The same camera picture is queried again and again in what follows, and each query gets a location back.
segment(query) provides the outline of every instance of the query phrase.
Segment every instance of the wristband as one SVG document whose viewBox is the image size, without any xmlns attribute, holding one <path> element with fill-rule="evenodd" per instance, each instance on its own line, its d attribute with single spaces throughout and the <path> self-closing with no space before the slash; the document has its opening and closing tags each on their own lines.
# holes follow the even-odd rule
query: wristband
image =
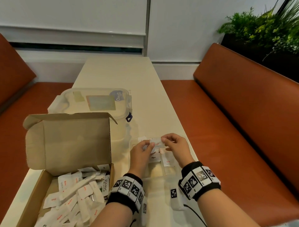
<svg viewBox="0 0 299 227">
<path fill-rule="evenodd" d="M 139 213 L 144 198 L 142 180 L 134 174 L 127 173 L 114 184 L 109 192 L 106 205 L 111 202 L 118 202 L 129 207 L 133 214 Z"/>
<path fill-rule="evenodd" d="M 179 180 L 179 187 L 185 196 L 196 201 L 205 192 L 212 189 L 221 189 L 220 180 L 209 167 L 201 162 L 192 162 L 182 169 L 183 179 Z"/>
</svg>

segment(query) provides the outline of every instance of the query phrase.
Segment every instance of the orange cushion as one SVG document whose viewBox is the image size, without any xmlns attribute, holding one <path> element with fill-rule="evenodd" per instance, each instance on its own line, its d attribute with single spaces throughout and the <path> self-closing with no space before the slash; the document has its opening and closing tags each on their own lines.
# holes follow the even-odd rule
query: orange cushion
<svg viewBox="0 0 299 227">
<path fill-rule="evenodd" d="M 299 84 L 215 43 L 194 77 L 299 192 Z"/>
<path fill-rule="evenodd" d="M 0 34 L 0 106 L 36 77 Z"/>
<path fill-rule="evenodd" d="M 25 153 L 23 121 L 29 114 L 46 114 L 57 95 L 72 87 L 72 83 L 36 83 L 0 115 L 0 222 L 17 193 L 28 166 Z M 9 190 L 5 181 L 10 180 Z"/>
<path fill-rule="evenodd" d="M 261 226 L 299 218 L 299 203 L 195 81 L 161 81 L 198 159 Z"/>
</svg>

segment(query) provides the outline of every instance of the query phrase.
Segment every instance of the person's left hand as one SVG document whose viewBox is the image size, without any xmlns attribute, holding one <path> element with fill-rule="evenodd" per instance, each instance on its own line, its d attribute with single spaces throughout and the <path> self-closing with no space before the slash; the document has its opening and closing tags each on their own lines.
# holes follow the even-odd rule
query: person's left hand
<svg viewBox="0 0 299 227">
<path fill-rule="evenodd" d="M 139 177 L 143 177 L 145 169 L 148 165 L 150 154 L 155 147 L 155 143 L 150 143 L 149 140 L 143 140 L 137 145 L 135 145 L 130 152 L 130 169 L 128 173 L 132 173 Z"/>
</svg>

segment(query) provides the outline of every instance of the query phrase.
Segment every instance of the bench backrest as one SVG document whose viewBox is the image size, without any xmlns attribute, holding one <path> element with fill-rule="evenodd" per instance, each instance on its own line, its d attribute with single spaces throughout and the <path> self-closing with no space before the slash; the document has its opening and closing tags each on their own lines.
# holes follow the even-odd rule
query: bench backrest
<svg viewBox="0 0 299 227">
<path fill-rule="evenodd" d="M 299 191 L 299 84 L 215 43 L 194 77 Z"/>
<path fill-rule="evenodd" d="M 0 106 L 36 77 L 0 34 Z"/>
</svg>

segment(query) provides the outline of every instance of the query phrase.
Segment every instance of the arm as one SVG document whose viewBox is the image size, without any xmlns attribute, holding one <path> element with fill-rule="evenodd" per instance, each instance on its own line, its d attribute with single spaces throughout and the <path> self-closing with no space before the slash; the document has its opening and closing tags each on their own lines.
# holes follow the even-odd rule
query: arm
<svg viewBox="0 0 299 227">
<path fill-rule="evenodd" d="M 171 133 L 162 136 L 161 140 L 169 147 L 167 150 L 173 152 L 181 168 L 195 162 L 185 138 Z M 259 226 L 219 189 L 212 189 L 202 194 L 197 204 L 208 227 Z"/>
<path fill-rule="evenodd" d="M 143 147 L 148 145 L 147 149 L 143 151 Z M 149 140 L 141 141 L 139 144 L 133 147 L 130 152 L 130 169 L 128 173 L 134 174 L 135 177 L 141 178 L 145 172 L 145 168 L 148 165 L 151 152 L 155 146 L 155 143 L 151 143 Z M 99 213 L 94 222 L 90 227 L 125 227 L 130 226 L 132 222 L 133 211 L 126 205 L 118 202 L 110 202 L 104 207 L 104 209 Z"/>
</svg>

